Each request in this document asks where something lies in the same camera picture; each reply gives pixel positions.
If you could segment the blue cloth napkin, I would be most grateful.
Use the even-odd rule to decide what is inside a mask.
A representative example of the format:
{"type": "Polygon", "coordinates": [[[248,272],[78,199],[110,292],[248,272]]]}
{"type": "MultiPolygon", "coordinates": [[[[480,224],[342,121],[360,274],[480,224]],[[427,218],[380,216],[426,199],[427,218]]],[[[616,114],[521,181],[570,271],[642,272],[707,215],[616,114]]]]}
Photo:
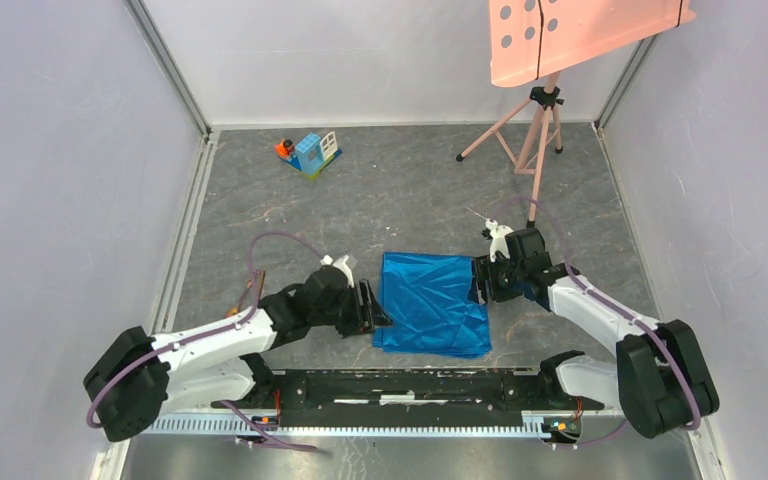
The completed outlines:
{"type": "Polygon", "coordinates": [[[487,307],[471,296],[472,258],[382,255],[378,300],[392,320],[373,334],[386,353],[479,358],[492,350],[487,307]]]}

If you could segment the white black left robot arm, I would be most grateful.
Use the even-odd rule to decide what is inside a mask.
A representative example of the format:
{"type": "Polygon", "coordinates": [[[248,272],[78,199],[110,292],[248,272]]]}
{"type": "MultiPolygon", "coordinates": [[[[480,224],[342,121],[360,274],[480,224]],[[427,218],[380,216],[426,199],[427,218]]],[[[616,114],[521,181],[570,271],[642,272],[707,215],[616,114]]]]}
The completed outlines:
{"type": "Polygon", "coordinates": [[[201,327],[154,336],[141,327],[123,331],[83,380],[91,401],[86,422],[119,442],[165,414],[201,405],[277,403],[280,388],[264,353],[314,327],[332,327],[346,338],[392,324],[367,280],[325,265],[305,282],[201,327]]]}

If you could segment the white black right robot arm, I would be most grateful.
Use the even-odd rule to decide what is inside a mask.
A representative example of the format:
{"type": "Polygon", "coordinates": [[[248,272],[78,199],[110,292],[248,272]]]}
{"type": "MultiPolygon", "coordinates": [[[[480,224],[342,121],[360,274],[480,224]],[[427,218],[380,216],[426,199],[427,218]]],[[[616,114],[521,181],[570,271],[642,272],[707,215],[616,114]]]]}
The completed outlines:
{"type": "Polygon", "coordinates": [[[695,332],[686,322],[661,322],[626,307],[567,262],[555,263],[541,232],[513,230],[493,220],[482,232],[488,254],[473,260],[474,300],[518,297],[571,321],[602,346],[611,362],[580,350],[541,362],[537,392],[551,408],[575,397],[620,410],[633,429],[654,438],[697,429],[719,411],[719,393],[695,332]]]}

